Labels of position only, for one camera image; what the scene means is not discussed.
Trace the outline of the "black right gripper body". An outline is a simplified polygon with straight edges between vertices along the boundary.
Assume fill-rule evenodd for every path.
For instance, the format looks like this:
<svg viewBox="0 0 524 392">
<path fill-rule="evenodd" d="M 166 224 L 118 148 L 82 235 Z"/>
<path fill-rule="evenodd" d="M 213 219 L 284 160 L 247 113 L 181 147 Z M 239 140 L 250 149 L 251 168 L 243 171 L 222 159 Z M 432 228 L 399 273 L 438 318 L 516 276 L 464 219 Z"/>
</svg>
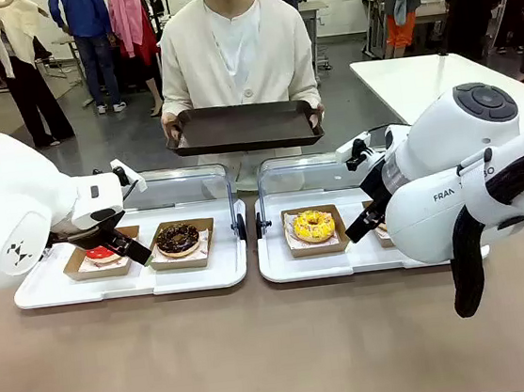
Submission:
<svg viewBox="0 0 524 392">
<path fill-rule="evenodd" d="M 360 184 L 361 190 L 372 200 L 367 211 L 376 215 L 385 213 L 391 199 L 391 192 L 382 180 L 384 165 L 384 159 L 378 160 Z"/>
</svg>

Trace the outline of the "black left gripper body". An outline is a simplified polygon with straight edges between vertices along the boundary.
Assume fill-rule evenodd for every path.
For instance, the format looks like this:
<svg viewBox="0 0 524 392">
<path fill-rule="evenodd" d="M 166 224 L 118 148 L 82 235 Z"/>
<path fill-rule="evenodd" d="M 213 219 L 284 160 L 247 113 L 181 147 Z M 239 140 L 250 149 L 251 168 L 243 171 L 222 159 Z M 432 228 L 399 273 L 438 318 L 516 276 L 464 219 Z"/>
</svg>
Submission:
<svg viewBox="0 0 524 392">
<path fill-rule="evenodd" d="M 99 222 L 97 226 L 71 235 L 50 232 L 48 247 L 58 243 L 69 243 L 81 250 L 90 251 L 101 246 L 121 257 L 130 257 L 135 252 L 135 241 L 116 229 L 116 225 L 124 215 L 124 211 L 115 213 Z"/>
</svg>

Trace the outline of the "person's left hand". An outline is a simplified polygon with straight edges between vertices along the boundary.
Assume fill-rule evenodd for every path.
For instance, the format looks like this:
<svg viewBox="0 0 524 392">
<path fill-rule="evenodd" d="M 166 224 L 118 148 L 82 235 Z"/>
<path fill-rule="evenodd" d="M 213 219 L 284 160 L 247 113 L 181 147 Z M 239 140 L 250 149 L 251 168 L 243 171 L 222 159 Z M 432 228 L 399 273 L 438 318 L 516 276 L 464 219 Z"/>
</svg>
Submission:
<svg viewBox="0 0 524 392">
<path fill-rule="evenodd" d="M 310 126 L 313 129 L 316 129 L 317 127 L 321 125 L 321 122 L 323 121 L 323 118 L 324 118 L 324 112 L 325 112 L 324 106 L 321 105 L 320 103 L 317 104 L 315 108 L 310 109 L 310 114 L 309 114 L 308 119 L 310 121 Z"/>
</svg>

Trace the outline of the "person's right hand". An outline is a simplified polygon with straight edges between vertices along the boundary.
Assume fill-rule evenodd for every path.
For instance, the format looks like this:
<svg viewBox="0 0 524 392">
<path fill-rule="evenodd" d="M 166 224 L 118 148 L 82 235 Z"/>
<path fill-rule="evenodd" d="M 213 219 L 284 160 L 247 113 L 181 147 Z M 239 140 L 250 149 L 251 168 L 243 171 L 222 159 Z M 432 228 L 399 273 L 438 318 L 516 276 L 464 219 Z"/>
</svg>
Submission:
<svg viewBox="0 0 524 392">
<path fill-rule="evenodd" d="M 179 142 L 183 137 L 183 128 L 179 118 L 172 113 L 165 112 L 162 114 L 161 119 L 163 131 L 167 140 Z"/>
</svg>

